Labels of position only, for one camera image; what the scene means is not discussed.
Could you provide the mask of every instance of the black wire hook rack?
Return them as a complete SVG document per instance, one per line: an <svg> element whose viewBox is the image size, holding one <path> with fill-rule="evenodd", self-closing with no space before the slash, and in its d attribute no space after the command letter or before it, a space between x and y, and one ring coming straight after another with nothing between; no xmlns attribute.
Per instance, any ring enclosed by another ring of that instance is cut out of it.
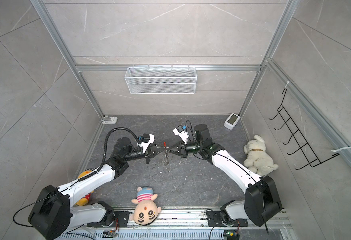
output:
<svg viewBox="0 0 351 240"><path fill-rule="evenodd" d="M283 144L284 144L284 145L287 145L287 144L290 142L290 140L293 138L293 139L296 141L297 145L299 146L299 148L298 148L296 151L294 151L294 152L292 152L292 153L288 153L288 152L287 152L287 154L288 154L288 155L293 155L294 153L296 153L296 152L298 152L299 150L301 150L301 152L302 152L302 154L304 155L306 161L308 162L306 165L304 165L304 166L302 166L302 167L300 167L300 168L294 168L294 169L296 169L296 170L303 169L304 167L306 167L306 166L308 166L308 165L310 165L311 167L315 167L315 166L318 166L318 165L320 165L320 164L323 164L324 162L326 162L326 161L328 161L328 160L330 160L330 159L332 159L332 158L334 158L334 157L340 155L339 153L333 154L330 158L328 158L328 159L326 159L326 160L324 160L324 161L321 161L321 160L318 158L318 156L317 156L317 154L314 152L312 146L311 146L311 145L309 144L309 142L306 140L306 137L302 134L301 130L298 128L298 126L297 126L297 124L294 122L293 118L290 116L290 114L288 113L288 111L287 111L287 110L285 109L285 107L283 106L284 99L285 99L285 95L286 95L286 89L283 90L282 94L284 95L284 97L282 98L281 105L277 108L277 114L274 116L274 118L276 118L276 117L279 115L279 116L282 118L282 120L284 121L284 124L283 124L280 128L278 128L278 129L274 128L274 130L277 130L277 131L278 131L278 130L280 130L284 125L286 125L286 127L288 127L288 129L289 129L291 135L290 135L290 138L289 138L288 142L287 142L287 143L284 143L284 142L283 142ZM285 111L285 113L286 113L286 114L288 115L288 117L289 117L289 118L286 119L286 120L285 120L285 118L281 115L281 111L283 111L283 110ZM288 121L293 122L293 124L294 124L294 125L296 126L296 128L297 128L296 131L293 132L293 131L291 130L291 128L290 128L289 125L288 125ZM296 134L300 134L300 135L302 136L302 138L304 139L304 142L303 142L303 145L302 145L302 146L299 144L299 142L298 142L298 140L297 140L297 138L296 138L296 136L295 136ZM310 150L312 151L312 153L313 153L313 155L314 155L314 157L315 157L314 160L310 161L310 160L308 159L308 157L306 156L305 152L302 150L302 148L305 147L305 146L308 146L308 147L310 148Z"/></svg>

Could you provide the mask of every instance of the white digital device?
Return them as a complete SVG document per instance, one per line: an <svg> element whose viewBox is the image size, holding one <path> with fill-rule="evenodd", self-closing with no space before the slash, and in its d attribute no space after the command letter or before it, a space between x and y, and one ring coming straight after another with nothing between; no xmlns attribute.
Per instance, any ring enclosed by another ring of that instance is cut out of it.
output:
<svg viewBox="0 0 351 240"><path fill-rule="evenodd" d="M232 130L233 127L237 124L237 122L240 120L240 116L238 116L235 113L230 114L230 116L226 119L224 123L224 127Z"/></svg>

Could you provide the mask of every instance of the striped shirt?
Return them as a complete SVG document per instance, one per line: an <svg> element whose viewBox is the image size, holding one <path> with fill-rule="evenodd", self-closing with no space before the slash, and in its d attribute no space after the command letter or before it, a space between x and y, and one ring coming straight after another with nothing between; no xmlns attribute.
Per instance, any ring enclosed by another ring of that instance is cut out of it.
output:
<svg viewBox="0 0 351 240"><path fill-rule="evenodd" d="M153 196L153 189L150 187L143 187L141 191L137 193L137 200L138 202L142 200L149 199L151 200L151 197Z"/></svg>

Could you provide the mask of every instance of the plush toy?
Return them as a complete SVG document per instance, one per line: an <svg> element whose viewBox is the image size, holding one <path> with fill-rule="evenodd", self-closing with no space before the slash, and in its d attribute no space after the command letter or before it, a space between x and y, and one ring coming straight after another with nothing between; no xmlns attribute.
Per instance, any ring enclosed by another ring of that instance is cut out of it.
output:
<svg viewBox="0 0 351 240"><path fill-rule="evenodd" d="M78 178L82 178L83 176L87 175L88 173L91 173L92 170L90 169L87 169L85 170L83 173L81 173ZM79 199L78 202L77 202L77 205L78 206L83 206L83 205L86 205L88 202L89 202L89 199L90 199L90 194L91 193L88 193L86 196L84 196L83 198Z"/></svg>
<svg viewBox="0 0 351 240"><path fill-rule="evenodd" d="M265 176L278 168L273 159L265 152L265 141L262 137L254 135L255 140L249 141L244 146L244 151L248 158L244 161L245 167L250 171Z"/></svg>
<svg viewBox="0 0 351 240"><path fill-rule="evenodd" d="M161 207L157 207L153 201L158 197L158 194L153 194L151 187L138 187L137 191L137 199L131 200L137 206L129 219L134 220L139 225L149 225L161 212Z"/></svg>

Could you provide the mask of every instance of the cartoon character plush doll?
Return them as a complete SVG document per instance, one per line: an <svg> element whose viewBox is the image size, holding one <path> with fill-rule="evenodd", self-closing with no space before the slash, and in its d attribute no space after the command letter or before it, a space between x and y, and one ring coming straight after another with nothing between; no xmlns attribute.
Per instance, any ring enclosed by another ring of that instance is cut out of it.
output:
<svg viewBox="0 0 351 240"><path fill-rule="evenodd" d="M161 212L161 207L157 207L153 201L158 197L158 194L153 194L151 187L138 187L137 191L137 199L131 200L137 206L129 219L134 220L139 225L149 225Z"/></svg>

